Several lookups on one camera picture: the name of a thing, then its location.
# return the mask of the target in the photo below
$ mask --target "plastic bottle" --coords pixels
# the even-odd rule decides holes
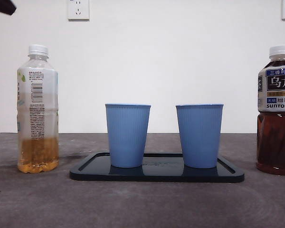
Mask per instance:
[[[285,45],[271,47],[269,57],[258,74],[256,166],[285,175]]]
[[[17,71],[18,169],[37,173],[58,166],[58,73],[45,46],[30,45],[28,52]]]

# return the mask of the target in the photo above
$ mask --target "plastic cup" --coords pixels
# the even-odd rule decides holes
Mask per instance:
[[[223,104],[177,105],[180,143],[185,165],[217,165]]]
[[[142,165],[151,105],[105,104],[111,164]]]

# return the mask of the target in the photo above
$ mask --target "gray table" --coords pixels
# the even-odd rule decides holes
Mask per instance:
[[[76,181],[69,169],[108,151],[106,134],[60,134],[59,167],[17,170],[17,135],[0,133],[0,228],[285,228],[285,176],[255,168],[256,135],[222,134],[242,183]],[[148,134],[146,152],[181,152],[178,134]]]

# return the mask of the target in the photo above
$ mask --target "black tray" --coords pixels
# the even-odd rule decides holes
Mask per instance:
[[[142,166],[117,168],[110,164],[110,153],[92,153],[70,170],[70,178],[80,181],[171,181],[236,183],[244,173],[222,157],[211,169],[184,165],[181,153],[145,153]]]

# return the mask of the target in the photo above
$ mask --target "bottle cap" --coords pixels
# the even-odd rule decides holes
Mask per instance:
[[[285,45],[273,46],[269,49],[269,57],[274,55],[285,55]]]
[[[46,46],[33,44],[29,46],[28,49],[29,55],[42,55],[48,57],[48,49]]]

